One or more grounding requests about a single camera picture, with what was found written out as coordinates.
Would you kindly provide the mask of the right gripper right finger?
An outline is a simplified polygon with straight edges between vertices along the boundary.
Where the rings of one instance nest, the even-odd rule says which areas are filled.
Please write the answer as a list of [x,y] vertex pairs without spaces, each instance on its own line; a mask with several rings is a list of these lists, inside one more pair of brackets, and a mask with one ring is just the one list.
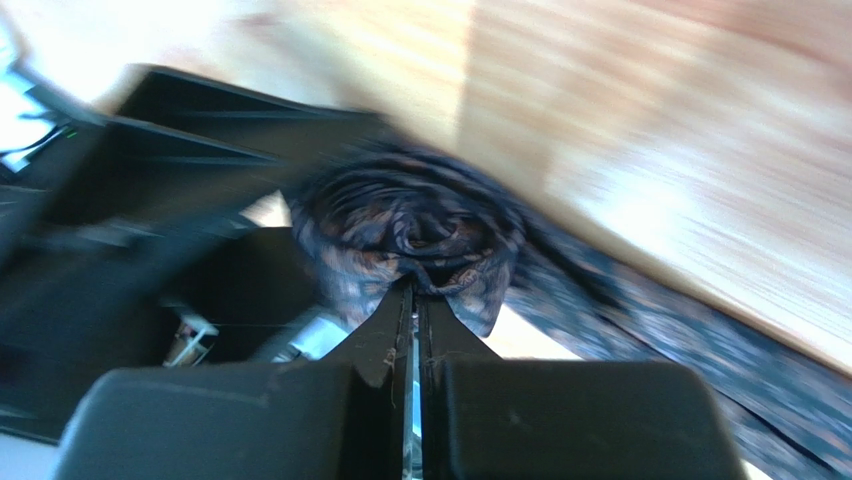
[[428,479],[743,479],[709,386],[666,362],[508,360],[418,302]]

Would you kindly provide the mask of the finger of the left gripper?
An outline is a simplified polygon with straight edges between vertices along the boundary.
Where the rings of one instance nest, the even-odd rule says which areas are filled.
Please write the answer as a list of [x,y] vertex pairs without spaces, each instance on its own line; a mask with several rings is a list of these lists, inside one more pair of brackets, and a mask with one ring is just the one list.
[[246,208],[388,129],[166,67],[112,115],[33,94],[62,130],[1,171],[1,430],[27,440],[58,439],[105,373],[164,362],[163,289],[250,232]]

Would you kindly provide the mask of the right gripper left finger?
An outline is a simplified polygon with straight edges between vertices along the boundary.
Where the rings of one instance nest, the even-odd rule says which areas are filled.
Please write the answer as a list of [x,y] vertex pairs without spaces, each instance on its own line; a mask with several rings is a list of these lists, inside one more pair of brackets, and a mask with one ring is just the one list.
[[57,479],[406,479],[413,293],[323,358],[118,369],[84,396]]

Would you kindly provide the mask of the dark blue paisley tie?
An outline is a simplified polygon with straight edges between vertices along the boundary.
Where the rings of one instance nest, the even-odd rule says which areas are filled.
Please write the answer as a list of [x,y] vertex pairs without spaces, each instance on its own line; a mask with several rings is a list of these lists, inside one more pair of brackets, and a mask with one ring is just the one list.
[[480,337],[508,308],[584,359],[697,371],[744,458],[774,479],[851,475],[847,377],[594,249],[459,160],[373,143],[285,201],[327,307],[349,328],[411,278]]

